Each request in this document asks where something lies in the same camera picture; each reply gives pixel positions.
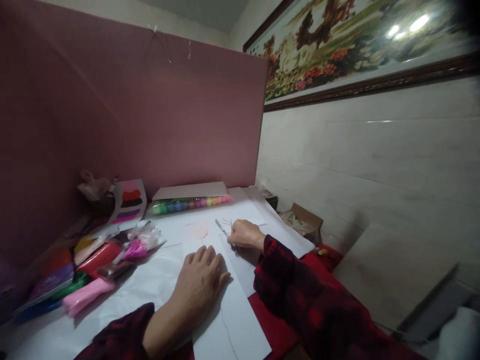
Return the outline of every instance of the red tablecloth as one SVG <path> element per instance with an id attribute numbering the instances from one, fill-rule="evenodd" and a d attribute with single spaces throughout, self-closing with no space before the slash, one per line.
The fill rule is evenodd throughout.
<path id="1" fill-rule="evenodd" d="M 323 245 L 322 249 L 327 249 L 329 256 L 318 256 L 316 252 L 309 252 L 301 258 L 313 271 L 313 273 L 324 282 L 329 279 L 330 283 L 341 288 L 342 285 L 331 276 L 325 276 L 331 273 L 333 269 L 342 261 L 342 255 L 332 248 Z M 259 295 L 254 293 L 248 298 L 251 308 L 260 323 L 260 326 L 271 347 L 271 354 L 268 360 L 281 359 L 290 349 L 292 349 L 299 339 L 294 330 L 287 323 L 273 316 L 261 302 Z M 169 359 L 175 360 L 194 360 L 194 349 L 192 342 L 188 342 L 178 351 L 176 351 Z"/>

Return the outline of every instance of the painting of horses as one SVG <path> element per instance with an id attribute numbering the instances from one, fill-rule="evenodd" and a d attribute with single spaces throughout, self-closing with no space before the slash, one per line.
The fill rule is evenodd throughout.
<path id="1" fill-rule="evenodd" d="M 268 60 L 266 104 L 472 51 L 466 20 L 453 0 L 289 4 L 244 47 Z"/>

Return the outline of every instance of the cardboard box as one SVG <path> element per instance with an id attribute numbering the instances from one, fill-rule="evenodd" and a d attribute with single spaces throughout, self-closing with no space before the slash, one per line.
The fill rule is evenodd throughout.
<path id="1" fill-rule="evenodd" d="M 320 228 L 324 221 L 315 214 L 294 202 L 290 210 L 280 213 L 280 218 L 286 225 L 316 246 L 322 244 Z"/>

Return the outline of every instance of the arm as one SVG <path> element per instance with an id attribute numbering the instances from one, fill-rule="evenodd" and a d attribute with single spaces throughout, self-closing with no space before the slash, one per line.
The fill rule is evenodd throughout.
<path id="1" fill-rule="evenodd" d="M 112 321 L 75 360 L 163 359 L 209 314 L 230 273 L 221 254 L 202 246 L 185 257 L 172 296 L 157 312 L 148 303 Z"/>
<path id="2" fill-rule="evenodd" d="M 260 299 L 295 329 L 312 359 L 422 359 L 381 332 L 344 287 L 333 285 L 331 278 L 316 278 L 279 241 L 248 222 L 233 228 L 229 243 L 264 254 L 255 269 Z"/>

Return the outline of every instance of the right hand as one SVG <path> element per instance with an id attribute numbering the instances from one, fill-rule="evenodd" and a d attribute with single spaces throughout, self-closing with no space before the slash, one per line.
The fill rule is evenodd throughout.
<path id="1" fill-rule="evenodd" d="M 254 248 L 264 252 L 265 234 L 260 228 L 247 220 L 237 220 L 231 226 L 231 235 L 227 238 L 231 245 L 242 248 Z"/>

